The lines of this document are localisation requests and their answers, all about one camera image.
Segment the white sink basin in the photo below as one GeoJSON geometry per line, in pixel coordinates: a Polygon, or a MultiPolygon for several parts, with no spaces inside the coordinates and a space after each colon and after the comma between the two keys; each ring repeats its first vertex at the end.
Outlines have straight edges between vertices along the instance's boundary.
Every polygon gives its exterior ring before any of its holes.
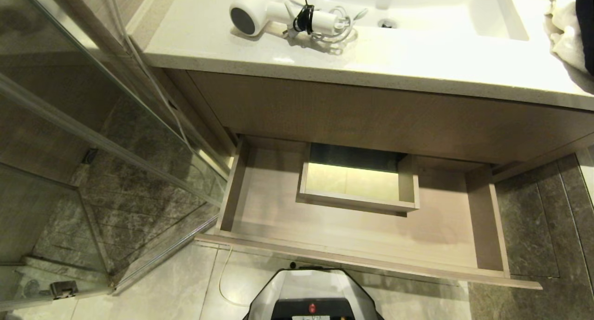
{"type": "Polygon", "coordinates": [[[475,35],[528,40],[512,0],[308,0],[316,8],[343,6],[351,17],[365,7],[357,26],[392,25],[405,30],[431,30],[440,36],[475,35]]]}

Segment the white countertop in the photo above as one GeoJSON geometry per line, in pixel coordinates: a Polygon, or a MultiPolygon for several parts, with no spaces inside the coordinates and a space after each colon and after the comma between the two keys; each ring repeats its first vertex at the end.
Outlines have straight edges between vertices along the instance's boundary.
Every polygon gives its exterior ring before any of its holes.
{"type": "Polygon", "coordinates": [[[340,55],[270,23],[241,36],[232,0],[174,0],[144,54],[163,68],[459,94],[594,111],[594,78],[549,52],[548,0],[514,0],[529,41],[356,26],[340,55]]]}

